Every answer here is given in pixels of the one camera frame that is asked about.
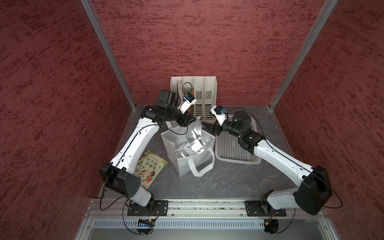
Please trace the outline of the white insulated delivery bag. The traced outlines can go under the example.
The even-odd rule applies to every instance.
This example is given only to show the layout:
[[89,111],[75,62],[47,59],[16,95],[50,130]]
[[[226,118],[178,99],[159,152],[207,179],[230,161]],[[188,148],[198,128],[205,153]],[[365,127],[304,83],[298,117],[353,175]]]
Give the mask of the white insulated delivery bag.
[[180,177],[191,172],[202,177],[214,168],[216,137],[202,129],[197,119],[187,127],[174,127],[161,133],[167,156]]

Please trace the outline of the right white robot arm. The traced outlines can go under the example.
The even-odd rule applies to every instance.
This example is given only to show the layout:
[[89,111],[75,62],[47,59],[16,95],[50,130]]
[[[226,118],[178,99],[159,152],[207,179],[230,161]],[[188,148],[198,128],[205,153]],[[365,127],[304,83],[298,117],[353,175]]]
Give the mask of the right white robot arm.
[[246,110],[235,112],[231,120],[222,106],[213,106],[210,112],[216,118],[214,124],[204,124],[210,134],[227,133],[236,137],[242,149],[267,161],[296,185],[290,190],[271,191],[266,195],[266,207],[274,210],[300,208],[315,216],[332,197],[328,171],[322,166],[314,168],[305,164],[274,146],[263,134],[252,129]]

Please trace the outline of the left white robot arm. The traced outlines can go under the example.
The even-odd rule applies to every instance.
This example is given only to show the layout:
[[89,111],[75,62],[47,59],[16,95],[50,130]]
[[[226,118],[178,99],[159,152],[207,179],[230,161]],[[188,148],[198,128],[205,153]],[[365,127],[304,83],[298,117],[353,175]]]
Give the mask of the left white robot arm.
[[126,197],[142,211],[152,213],[154,197],[141,185],[134,172],[145,148],[165,122],[175,121],[181,127],[188,127],[196,118],[188,109],[197,102],[192,93],[183,98],[172,91],[161,90],[156,103],[146,106],[136,128],[124,146],[109,163],[102,163],[99,173],[103,189],[110,189]]

